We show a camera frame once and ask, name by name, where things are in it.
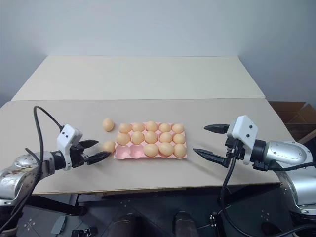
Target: white wall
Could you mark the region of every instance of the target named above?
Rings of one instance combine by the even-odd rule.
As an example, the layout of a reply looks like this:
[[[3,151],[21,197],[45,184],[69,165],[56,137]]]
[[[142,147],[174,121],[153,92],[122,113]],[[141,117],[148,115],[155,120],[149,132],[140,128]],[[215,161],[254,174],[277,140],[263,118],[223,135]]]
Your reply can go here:
[[[0,0],[0,105],[46,55],[239,55],[270,100],[316,107],[314,0]]]

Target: black cable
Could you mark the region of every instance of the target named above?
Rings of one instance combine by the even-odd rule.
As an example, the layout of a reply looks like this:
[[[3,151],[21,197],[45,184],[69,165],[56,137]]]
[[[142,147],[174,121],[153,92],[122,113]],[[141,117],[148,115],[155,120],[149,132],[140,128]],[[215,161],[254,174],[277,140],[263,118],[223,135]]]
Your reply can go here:
[[[299,164],[296,166],[291,166],[288,168],[269,168],[268,170],[272,170],[272,171],[291,171],[294,169],[300,169],[300,168],[304,168],[304,167],[310,167],[310,166],[314,166],[316,165],[316,162],[309,162],[309,163],[305,163],[305,164]]]
[[[22,201],[19,202],[18,204],[18,208],[17,206],[15,206],[15,208],[13,210],[15,210],[15,212],[11,215],[11,217],[9,218],[9,220],[0,228],[0,234],[4,231],[5,227],[16,217],[16,215],[18,213],[20,213],[20,211],[23,209],[23,207],[25,206],[26,202],[28,201],[29,197],[32,195],[33,190],[36,186],[36,184],[40,181],[40,177],[41,177],[41,170],[42,170],[42,166],[43,166],[43,159],[44,159],[44,144],[43,144],[43,136],[41,133],[41,129],[40,129],[40,123],[39,123],[39,117],[37,114],[37,109],[42,110],[48,117],[50,117],[59,127],[60,130],[62,130],[63,126],[61,126],[57,120],[49,114],[49,112],[47,112],[45,109],[43,109],[40,106],[34,106],[33,107],[33,114],[34,114],[34,120],[35,120],[35,125],[36,125],[36,129],[37,129],[37,133],[38,133],[38,137],[39,137],[39,159],[38,157],[29,149],[27,150],[27,152],[31,152],[30,154],[33,157],[37,158],[37,161],[39,161],[39,168],[38,168],[38,172],[36,174],[36,179],[32,185],[32,188],[30,189],[30,191],[28,192],[28,194],[24,197],[24,199],[22,199]]]
[[[229,171],[226,175],[226,178],[224,180],[224,183],[223,183],[223,186],[222,186],[222,189],[221,189],[221,194],[220,194],[220,203],[221,203],[221,207],[222,207],[222,212],[224,213],[227,221],[229,222],[229,224],[235,229],[237,230],[239,233],[241,233],[242,235],[244,236],[247,236],[247,237],[255,237],[255,236],[252,236],[246,232],[244,232],[243,230],[241,230],[240,228],[238,228],[238,226],[236,226],[234,224],[234,222],[230,219],[228,213],[227,213],[227,210],[225,208],[225,190],[226,190],[226,187],[227,187],[227,184],[228,184],[228,181],[232,175],[232,172],[234,170],[234,167],[235,167],[235,163],[236,163],[236,157],[232,157],[232,163],[231,163],[231,166],[229,168]],[[283,237],[283,236],[286,236],[286,235],[289,235],[293,232],[297,232],[297,231],[301,231],[301,230],[305,230],[305,229],[316,229],[316,225],[315,224],[306,224],[306,225],[301,225],[301,226],[298,226],[296,228],[293,228],[287,232],[283,232],[281,234],[277,234],[277,235],[274,235],[274,236],[269,236],[269,237]]]

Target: robotic arm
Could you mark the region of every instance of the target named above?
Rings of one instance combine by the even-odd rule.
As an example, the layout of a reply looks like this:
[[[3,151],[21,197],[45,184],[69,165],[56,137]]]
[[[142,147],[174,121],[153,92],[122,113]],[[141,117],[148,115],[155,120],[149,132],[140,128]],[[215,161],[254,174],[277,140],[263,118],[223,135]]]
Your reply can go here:
[[[272,170],[280,180],[286,204],[295,225],[316,223],[316,170],[311,152],[297,142],[265,142],[257,140],[257,126],[247,117],[240,116],[230,125],[214,124],[204,129],[227,134],[226,158],[203,149],[193,149],[206,160],[228,168],[232,157],[253,162],[253,168]],[[313,230],[308,235],[316,236]]]
[[[111,154],[111,152],[100,152],[93,156],[86,155],[84,149],[92,147],[98,141],[80,141],[81,137],[82,133],[68,124],[62,128],[57,137],[58,150],[43,152],[40,179],[53,175],[59,169],[67,171],[84,163],[88,165],[97,163]],[[40,157],[40,153],[36,153],[35,157],[30,154],[22,155],[14,161],[12,166],[0,171],[0,226],[9,220],[14,209],[28,197],[32,191],[31,188],[34,188],[40,168],[36,157]],[[17,214],[0,233],[0,237],[15,236],[17,222],[21,216],[21,212]]]

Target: tabletop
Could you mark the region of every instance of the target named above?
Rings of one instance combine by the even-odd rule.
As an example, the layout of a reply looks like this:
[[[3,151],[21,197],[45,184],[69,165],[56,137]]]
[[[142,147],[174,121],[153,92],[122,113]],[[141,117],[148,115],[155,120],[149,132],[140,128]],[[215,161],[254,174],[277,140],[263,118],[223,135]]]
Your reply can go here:
[[[12,100],[264,97],[236,56],[48,56]]]
[[[112,156],[93,165],[70,171],[58,170],[39,182],[35,193],[84,193],[121,190],[145,190],[178,187],[221,186],[227,169],[204,160],[192,148],[213,151],[224,156],[226,135],[203,130],[214,123],[230,123],[240,115],[248,115],[258,126],[257,139],[292,140],[284,124],[264,98],[195,99],[195,100],[56,100],[11,101],[0,109],[0,168],[10,166],[14,159],[25,154],[27,147],[39,151],[39,141],[32,108],[40,105],[61,124],[71,124],[83,133],[83,139],[100,142],[87,154],[101,151],[102,143],[114,140],[122,122],[183,123],[187,138],[184,159],[125,159]],[[115,128],[102,129],[102,120],[111,118]],[[58,128],[41,112],[39,122],[45,150],[56,150]],[[254,170],[238,161],[230,185],[278,182],[273,172]]]

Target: egg tray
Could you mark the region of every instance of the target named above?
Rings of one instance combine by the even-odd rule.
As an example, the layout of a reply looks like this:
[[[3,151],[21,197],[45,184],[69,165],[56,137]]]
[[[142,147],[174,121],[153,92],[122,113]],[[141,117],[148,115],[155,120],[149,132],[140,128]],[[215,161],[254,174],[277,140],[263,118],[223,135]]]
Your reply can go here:
[[[158,130],[155,132],[155,134],[157,134],[158,140],[157,140],[157,142],[155,142],[155,144],[159,147],[159,145],[161,144],[161,142],[159,141],[159,138],[160,138],[160,135],[162,134],[162,132],[159,131],[159,126],[160,126],[161,122],[156,122],[156,124],[158,125]],[[168,124],[172,128],[174,123],[168,123]],[[130,136],[132,136],[133,133],[134,133],[134,131],[132,130],[128,134]],[[169,133],[172,135],[172,138],[173,138],[173,136],[175,135],[175,132],[171,130],[171,131],[169,131]],[[181,134],[184,137],[186,137],[186,134],[185,134],[184,131]],[[114,159],[126,159],[126,158],[133,158],[133,159],[139,159],[139,158],[150,158],[150,159],[153,159],[153,158],[164,158],[164,159],[167,159],[167,158],[177,158],[174,154],[166,157],[163,154],[161,154],[160,152],[155,157],[148,157],[143,152],[143,148],[147,144],[148,143],[145,142],[145,141],[143,141],[139,145],[135,145],[134,143],[129,142],[129,143],[126,144],[126,146],[121,146],[120,144],[118,144],[116,142],[115,143]],[[171,141],[170,144],[172,146],[176,145],[173,141]]]

